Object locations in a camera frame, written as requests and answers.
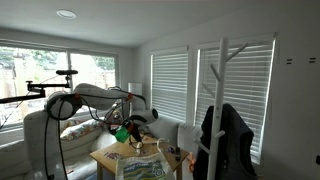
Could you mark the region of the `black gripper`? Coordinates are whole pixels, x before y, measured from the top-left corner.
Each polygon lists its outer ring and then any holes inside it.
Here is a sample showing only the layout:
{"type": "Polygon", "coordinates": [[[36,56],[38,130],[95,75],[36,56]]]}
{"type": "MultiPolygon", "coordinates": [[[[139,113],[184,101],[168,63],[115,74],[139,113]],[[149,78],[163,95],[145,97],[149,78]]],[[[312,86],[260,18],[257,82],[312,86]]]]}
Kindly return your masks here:
{"type": "Polygon", "coordinates": [[[141,135],[138,130],[138,126],[133,121],[125,120],[123,122],[123,125],[126,128],[126,130],[128,131],[128,133],[131,134],[137,142],[142,141],[141,135]]]}

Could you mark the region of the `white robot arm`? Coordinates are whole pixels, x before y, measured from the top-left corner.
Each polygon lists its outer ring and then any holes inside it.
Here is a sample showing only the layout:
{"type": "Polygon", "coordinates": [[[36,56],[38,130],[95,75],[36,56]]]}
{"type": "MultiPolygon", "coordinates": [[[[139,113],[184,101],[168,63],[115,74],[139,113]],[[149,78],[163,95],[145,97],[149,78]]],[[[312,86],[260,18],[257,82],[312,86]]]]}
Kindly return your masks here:
{"type": "Polygon", "coordinates": [[[28,114],[24,118],[24,135],[28,158],[32,170],[27,180],[67,180],[60,139],[60,122],[69,120],[83,106],[87,106],[90,116],[96,122],[91,109],[107,110],[111,114],[130,101],[143,103],[137,111],[120,121],[127,131],[138,138],[138,127],[148,125],[158,119],[156,109],[147,109],[145,98],[118,88],[102,89],[81,83],[72,93],[57,92],[49,97],[43,110],[28,114]]]}

